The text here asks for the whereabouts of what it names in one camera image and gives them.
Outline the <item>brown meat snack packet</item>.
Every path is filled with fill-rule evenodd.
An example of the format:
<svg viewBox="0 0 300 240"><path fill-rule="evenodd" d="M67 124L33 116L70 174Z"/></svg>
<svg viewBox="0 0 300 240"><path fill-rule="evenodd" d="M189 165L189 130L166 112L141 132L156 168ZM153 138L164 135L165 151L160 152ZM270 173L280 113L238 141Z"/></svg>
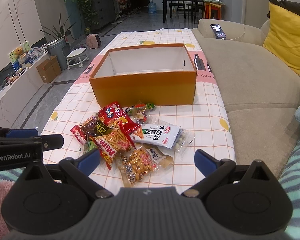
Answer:
<svg viewBox="0 0 300 240"><path fill-rule="evenodd" d="M98 116L96 114L91 115L83 124L75 125L70 132L75 136L75 138L84 145L88 139L88 133L92 131L98 122Z"/></svg>

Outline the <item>green small snack packet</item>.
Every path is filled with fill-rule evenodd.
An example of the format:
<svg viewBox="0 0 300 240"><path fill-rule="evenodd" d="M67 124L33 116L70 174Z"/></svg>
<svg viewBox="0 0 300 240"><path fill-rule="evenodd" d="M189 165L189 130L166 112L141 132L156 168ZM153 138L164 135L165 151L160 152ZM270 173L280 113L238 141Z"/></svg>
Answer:
<svg viewBox="0 0 300 240"><path fill-rule="evenodd" d="M94 149L97 149L96 144L92 140L88 140L82 147L80 147L79 156L82 156Z"/></svg>

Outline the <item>red fries snack bag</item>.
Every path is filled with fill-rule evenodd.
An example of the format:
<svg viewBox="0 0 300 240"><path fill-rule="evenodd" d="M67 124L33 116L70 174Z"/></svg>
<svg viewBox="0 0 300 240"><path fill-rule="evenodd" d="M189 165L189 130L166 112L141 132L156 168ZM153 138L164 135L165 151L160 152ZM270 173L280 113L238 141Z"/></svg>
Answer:
<svg viewBox="0 0 300 240"><path fill-rule="evenodd" d="M112 169L114 159L135 149L135 144L130 135L141 126L134 122L124 124L122 121L114 124L113 128L108 128L100 133L101 126L88 132L88 138L94 142L99 149L101 157L106 162L108 170Z"/></svg>

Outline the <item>red cartoon snack bag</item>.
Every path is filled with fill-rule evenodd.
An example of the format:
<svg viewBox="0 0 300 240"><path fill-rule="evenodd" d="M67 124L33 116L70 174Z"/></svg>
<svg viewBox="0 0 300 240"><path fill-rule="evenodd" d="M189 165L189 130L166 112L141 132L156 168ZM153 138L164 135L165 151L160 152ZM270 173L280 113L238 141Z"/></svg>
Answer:
<svg viewBox="0 0 300 240"><path fill-rule="evenodd" d="M129 134L139 128L138 124L132 121L117 101L100 109L97 116L110 128L113 128L115 124L121 122L123 129Z"/></svg>

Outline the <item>clear peanut snack bag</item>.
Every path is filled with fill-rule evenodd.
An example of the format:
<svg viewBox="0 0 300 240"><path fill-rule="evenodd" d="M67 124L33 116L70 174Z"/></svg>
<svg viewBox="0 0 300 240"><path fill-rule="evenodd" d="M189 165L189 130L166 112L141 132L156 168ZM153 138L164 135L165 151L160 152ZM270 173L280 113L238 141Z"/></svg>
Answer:
<svg viewBox="0 0 300 240"><path fill-rule="evenodd" d="M127 153L121 153L115 160L124 187L132 187L135 183L141 181L144 176L158 170L158 164L143 146Z"/></svg>

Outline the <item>clear mixed candy packet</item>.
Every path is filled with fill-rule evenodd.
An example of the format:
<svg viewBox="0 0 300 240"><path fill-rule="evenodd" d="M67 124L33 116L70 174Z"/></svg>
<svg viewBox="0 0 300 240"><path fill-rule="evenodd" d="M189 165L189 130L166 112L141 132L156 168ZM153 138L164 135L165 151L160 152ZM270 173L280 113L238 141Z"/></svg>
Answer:
<svg viewBox="0 0 300 240"><path fill-rule="evenodd" d="M139 125L150 123L152 116L147 106L133 107L129 110L128 115Z"/></svg>

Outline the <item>beige pickle snack packet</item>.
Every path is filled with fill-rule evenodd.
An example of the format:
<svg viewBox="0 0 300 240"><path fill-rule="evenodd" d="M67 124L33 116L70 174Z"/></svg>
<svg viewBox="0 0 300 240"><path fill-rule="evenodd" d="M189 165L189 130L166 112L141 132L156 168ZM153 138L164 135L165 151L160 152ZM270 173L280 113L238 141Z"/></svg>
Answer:
<svg viewBox="0 0 300 240"><path fill-rule="evenodd" d="M155 172L158 172L159 169L166 169L173 163L173 157L162 153L157 146L143 144L143 147L149 155Z"/></svg>

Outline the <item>white gluten snack bag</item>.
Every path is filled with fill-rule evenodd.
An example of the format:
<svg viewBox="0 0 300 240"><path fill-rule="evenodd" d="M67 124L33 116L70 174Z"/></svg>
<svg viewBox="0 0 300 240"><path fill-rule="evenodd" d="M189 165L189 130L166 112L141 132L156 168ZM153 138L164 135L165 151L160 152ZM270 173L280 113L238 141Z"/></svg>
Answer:
<svg viewBox="0 0 300 240"><path fill-rule="evenodd" d="M174 125L144 124L130 137L133 142L173 148L180 127Z"/></svg>

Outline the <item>clear yogurt ball bag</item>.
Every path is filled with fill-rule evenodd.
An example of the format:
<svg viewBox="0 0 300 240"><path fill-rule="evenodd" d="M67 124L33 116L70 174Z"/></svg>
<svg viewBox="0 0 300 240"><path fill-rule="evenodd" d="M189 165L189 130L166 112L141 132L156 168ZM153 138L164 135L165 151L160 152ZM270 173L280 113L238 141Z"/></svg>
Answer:
<svg viewBox="0 0 300 240"><path fill-rule="evenodd" d="M185 147L192 146L194 143L194 131L180 128L173 144L173 149L178 153L183 153Z"/></svg>

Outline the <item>green sausage stick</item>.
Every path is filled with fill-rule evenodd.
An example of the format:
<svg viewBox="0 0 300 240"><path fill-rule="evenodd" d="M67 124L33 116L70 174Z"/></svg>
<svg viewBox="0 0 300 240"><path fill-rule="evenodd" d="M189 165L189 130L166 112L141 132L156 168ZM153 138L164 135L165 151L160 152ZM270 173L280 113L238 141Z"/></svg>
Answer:
<svg viewBox="0 0 300 240"><path fill-rule="evenodd" d="M127 114L132 114L134 111L153 111L155 108L156 105L153 103L137 103L132 107L127 107L125 112Z"/></svg>

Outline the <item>white tv cabinet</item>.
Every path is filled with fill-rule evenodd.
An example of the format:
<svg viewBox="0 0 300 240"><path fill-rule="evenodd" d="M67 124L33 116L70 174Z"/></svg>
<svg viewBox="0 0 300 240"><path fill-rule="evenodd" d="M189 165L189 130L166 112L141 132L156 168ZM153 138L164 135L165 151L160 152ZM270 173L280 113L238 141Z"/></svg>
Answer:
<svg viewBox="0 0 300 240"><path fill-rule="evenodd" d="M49 59L43 54L14 83L0 91L0 127L11 127L31 98L42 87L37 66Z"/></svg>

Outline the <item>checkered lemon tablecloth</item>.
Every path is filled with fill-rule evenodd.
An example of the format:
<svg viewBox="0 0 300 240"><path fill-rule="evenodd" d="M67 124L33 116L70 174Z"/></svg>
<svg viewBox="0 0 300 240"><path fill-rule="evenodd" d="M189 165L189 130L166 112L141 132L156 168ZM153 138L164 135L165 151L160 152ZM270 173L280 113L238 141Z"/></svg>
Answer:
<svg viewBox="0 0 300 240"><path fill-rule="evenodd" d="M91 116L123 124L121 132L97 140L108 151L89 176L113 194L124 187L120 157L128 140L150 146L135 158L134 187L188 189L203 179L194 164L196 150L235 160L229 121L213 71L196 63L206 57L190 29L122 32L91 62L62 99L43 133L61 134L64 144L43 153L45 164L78 158L83 138L72 129Z"/></svg>

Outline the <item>teal striped blanket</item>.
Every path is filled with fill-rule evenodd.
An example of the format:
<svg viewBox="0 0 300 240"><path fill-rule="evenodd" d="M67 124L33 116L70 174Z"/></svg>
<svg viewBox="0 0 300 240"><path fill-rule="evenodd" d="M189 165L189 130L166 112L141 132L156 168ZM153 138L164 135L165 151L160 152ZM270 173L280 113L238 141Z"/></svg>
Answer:
<svg viewBox="0 0 300 240"><path fill-rule="evenodd" d="M300 239L300 140L292 150L279 182L293 206L286 234L292 239Z"/></svg>

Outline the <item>brown cardboard carton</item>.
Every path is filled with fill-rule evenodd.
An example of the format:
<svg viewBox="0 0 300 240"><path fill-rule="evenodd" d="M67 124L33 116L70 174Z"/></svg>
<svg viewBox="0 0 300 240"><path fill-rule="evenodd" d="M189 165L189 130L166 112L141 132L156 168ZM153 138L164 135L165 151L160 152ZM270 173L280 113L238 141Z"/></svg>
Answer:
<svg viewBox="0 0 300 240"><path fill-rule="evenodd" d="M61 68L57 60L57 56L51 56L37 66L38 73L43 83L51 83L61 74Z"/></svg>

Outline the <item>white round stool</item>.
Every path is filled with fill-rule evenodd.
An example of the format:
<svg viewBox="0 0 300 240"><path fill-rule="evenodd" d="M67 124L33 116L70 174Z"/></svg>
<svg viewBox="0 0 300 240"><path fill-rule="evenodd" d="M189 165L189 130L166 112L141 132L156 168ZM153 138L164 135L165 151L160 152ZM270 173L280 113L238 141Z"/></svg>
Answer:
<svg viewBox="0 0 300 240"><path fill-rule="evenodd" d="M83 64L85 61L88 61L89 57L87 55L87 49L85 47L78 48L73 50L67 57L66 57L66 64L68 69L72 67L79 66L79 68L83 68Z"/></svg>

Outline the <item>grey plant pot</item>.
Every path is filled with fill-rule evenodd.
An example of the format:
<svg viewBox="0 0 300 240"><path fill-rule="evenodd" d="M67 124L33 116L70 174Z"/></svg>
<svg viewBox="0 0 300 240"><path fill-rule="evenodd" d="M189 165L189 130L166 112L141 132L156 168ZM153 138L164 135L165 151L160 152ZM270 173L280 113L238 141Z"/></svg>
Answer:
<svg viewBox="0 0 300 240"><path fill-rule="evenodd" d="M66 59L70 54L71 49L68 42L66 42L65 36L49 42L46 45L46 49L51 56L57 56L57 60L61 70L66 70L66 68L68 67Z"/></svg>

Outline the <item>teddy bear toy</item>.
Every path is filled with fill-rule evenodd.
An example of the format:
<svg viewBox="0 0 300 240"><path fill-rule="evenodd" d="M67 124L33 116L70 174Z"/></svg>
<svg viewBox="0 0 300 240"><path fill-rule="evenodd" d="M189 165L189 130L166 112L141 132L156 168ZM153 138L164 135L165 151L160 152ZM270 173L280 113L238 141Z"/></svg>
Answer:
<svg viewBox="0 0 300 240"><path fill-rule="evenodd" d="M22 59L25 55L25 51L23 47L18 47L14 50L14 54L16 59Z"/></svg>

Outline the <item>pink small heater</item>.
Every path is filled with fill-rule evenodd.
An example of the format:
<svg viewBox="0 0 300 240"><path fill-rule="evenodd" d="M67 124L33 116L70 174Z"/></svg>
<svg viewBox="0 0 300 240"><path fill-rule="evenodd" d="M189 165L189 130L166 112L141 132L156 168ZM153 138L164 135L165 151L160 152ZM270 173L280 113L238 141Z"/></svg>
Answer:
<svg viewBox="0 0 300 240"><path fill-rule="evenodd" d="M90 49L97 49L100 48L101 46L101 39L97 34L89 34L87 35L87 40L86 40L87 46Z"/></svg>

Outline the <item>beige sofa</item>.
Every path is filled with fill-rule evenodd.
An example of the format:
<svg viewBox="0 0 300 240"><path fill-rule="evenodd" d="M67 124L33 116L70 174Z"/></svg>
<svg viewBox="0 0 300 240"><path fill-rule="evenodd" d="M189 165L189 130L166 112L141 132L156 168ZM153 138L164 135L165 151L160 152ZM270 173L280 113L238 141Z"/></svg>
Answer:
<svg viewBox="0 0 300 240"><path fill-rule="evenodd" d="M226 40L215 37L212 19L193 29L221 93L230 122L236 160L261 159L277 177L300 140L295 111L300 106L300 76L263 47L269 30L221 21Z"/></svg>

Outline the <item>orange cardboard box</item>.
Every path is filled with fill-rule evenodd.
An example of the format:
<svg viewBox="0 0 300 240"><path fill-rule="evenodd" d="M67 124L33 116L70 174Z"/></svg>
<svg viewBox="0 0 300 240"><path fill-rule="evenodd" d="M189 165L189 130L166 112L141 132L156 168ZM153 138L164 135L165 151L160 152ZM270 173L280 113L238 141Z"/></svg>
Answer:
<svg viewBox="0 0 300 240"><path fill-rule="evenodd" d="M117 101L157 106L191 105L196 69L184 44L150 44L108 50L89 78L100 107Z"/></svg>

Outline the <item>dark drawer cabinet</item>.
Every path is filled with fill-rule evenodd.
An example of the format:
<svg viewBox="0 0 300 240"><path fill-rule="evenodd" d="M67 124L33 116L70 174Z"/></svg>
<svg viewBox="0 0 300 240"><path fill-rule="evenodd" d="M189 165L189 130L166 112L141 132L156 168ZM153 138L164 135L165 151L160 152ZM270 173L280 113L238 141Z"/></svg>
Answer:
<svg viewBox="0 0 300 240"><path fill-rule="evenodd" d="M92 0L92 3L93 10L96 12L94 18L96 24L90 27L92 31L100 30L116 20L113 0Z"/></svg>

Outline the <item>yellow cushion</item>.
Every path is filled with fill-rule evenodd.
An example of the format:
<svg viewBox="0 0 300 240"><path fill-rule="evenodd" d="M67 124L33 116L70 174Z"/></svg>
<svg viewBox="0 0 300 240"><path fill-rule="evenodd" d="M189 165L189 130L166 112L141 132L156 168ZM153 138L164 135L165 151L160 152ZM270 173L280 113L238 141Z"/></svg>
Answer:
<svg viewBox="0 0 300 240"><path fill-rule="evenodd" d="M263 47L300 75L300 12L270 1L269 31Z"/></svg>

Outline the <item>black smartphone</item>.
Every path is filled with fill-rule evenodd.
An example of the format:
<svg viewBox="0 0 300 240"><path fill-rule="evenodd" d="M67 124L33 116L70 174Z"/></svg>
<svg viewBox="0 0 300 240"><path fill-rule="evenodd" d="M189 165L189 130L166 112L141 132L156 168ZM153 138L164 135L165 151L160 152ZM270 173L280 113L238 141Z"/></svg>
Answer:
<svg viewBox="0 0 300 240"><path fill-rule="evenodd" d="M210 27L217 39L226 39L226 34L219 24L211 24Z"/></svg>

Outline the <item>blue water bottle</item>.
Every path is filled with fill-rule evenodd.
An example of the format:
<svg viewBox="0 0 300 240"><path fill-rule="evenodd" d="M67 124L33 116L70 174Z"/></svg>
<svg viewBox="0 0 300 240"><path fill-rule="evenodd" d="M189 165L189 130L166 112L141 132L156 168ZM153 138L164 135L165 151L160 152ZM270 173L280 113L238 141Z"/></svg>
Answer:
<svg viewBox="0 0 300 240"><path fill-rule="evenodd" d="M155 14L157 12L157 5L153 0L150 1L148 4L148 13L149 14Z"/></svg>

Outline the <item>orange stool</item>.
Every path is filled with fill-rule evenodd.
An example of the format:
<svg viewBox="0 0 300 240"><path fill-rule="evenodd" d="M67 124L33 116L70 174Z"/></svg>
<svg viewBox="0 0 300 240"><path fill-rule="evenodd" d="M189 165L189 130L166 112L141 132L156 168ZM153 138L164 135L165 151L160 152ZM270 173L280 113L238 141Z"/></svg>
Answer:
<svg viewBox="0 0 300 240"><path fill-rule="evenodd" d="M208 19L222 19L222 7L224 3L220 0L203 0L204 1L204 16Z"/></svg>

